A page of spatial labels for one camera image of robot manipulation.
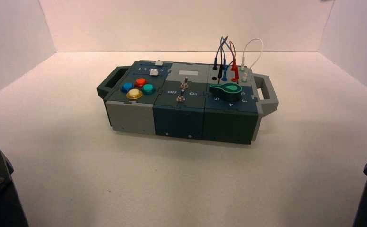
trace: red button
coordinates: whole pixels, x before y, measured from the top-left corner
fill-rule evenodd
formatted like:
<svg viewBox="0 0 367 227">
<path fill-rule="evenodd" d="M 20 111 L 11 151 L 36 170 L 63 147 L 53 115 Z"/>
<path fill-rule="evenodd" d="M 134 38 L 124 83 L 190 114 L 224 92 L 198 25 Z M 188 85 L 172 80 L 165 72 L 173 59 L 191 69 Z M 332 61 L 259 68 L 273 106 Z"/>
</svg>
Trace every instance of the red button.
<svg viewBox="0 0 367 227">
<path fill-rule="evenodd" d="M 144 78 L 139 78 L 136 80 L 136 82 L 134 83 L 134 86 L 137 88 L 142 88 L 145 84 L 147 83 L 147 80 Z"/>
</svg>

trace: yellow button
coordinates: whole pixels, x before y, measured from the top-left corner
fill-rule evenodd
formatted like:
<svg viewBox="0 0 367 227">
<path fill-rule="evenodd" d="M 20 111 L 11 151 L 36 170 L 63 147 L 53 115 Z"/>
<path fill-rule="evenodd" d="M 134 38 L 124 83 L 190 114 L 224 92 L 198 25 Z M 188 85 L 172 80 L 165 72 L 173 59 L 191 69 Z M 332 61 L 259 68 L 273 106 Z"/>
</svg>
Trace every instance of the yellow button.
<svg viewBox="0 0 367 227">
<path fill-rule="evenodd" d="M 129 92 L 126 94 L 128 99 L 139 99 L 142 96 L 143 92 L 136 88 L 129 90 Z"/>
</svg>

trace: white wire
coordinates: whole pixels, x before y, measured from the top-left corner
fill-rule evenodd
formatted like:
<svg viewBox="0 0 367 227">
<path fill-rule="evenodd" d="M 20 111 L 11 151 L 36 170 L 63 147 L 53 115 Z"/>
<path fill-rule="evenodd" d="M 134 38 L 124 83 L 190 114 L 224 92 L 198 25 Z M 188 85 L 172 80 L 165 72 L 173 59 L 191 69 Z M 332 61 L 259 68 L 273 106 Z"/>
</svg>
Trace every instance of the white wire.
<svg viewBox="0 0 367 227">
<path fill-rule="evenodd" d="M 246 48 L 247 48 L 247 46 L 248 46 L 251 42 L 253 42 L 253 41 L 255 41 L 255 40 L 258 40 L 258 41 L 260 41 L 260 42 L 261 42 L 261 50 L 260 50 L 259 57 L 254 61 L 254 63 L 249 67 L 249 69 L 251 69 L 251 68 L 253 67 L 253 65 L 254 65 L 254 64 L 256 64 L 256 62 L 260 59 L 261 54 L 263 54 L 263 49 L 264 49 L 264 43 L 263 43 L 263 40 L 262 40 L 262 39 L 260 39 L 260 38 L 255 38 L 255 39 L 250 40 L 250 41 L 246 44 L 245 49 L 243 50 L 242 64 L 241 64 L 241 66 L 242 66 L 242 67 L 244 67 L 244 65 L 245 65 L 245 52 L 246 52 Z"/>
</svg>

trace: screw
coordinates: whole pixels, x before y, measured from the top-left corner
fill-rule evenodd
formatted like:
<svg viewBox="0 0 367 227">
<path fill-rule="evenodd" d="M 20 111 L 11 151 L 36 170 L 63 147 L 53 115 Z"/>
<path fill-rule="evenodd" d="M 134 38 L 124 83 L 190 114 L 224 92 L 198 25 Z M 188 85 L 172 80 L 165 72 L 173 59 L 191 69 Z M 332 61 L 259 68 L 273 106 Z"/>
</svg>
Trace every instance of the screw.
<svg viewBox="0 0 367 227">
<path fill-rule="evenodd" d="M 4 177 L 0 177 L 0 184 L 2 184 L 3 182 L 5 182 L 5 178 Z"/>
</svg>

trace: blue button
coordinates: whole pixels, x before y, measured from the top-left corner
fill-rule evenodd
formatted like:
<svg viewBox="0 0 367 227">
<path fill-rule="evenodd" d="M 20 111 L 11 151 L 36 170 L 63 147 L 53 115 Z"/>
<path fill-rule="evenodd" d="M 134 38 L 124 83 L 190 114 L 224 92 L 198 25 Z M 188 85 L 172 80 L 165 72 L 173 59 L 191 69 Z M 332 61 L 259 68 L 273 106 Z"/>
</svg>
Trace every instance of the blue button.
<svg viewBox="0 0 367 227">
<path fill-rule="evenodd" d="M 133 83 L 124 83 L 121 87 L 121 91 L 124 92 L 124 93 L 127 93 L 128 91 L 130 91 L 133 88 L 134 88 Z"/>
</svg>

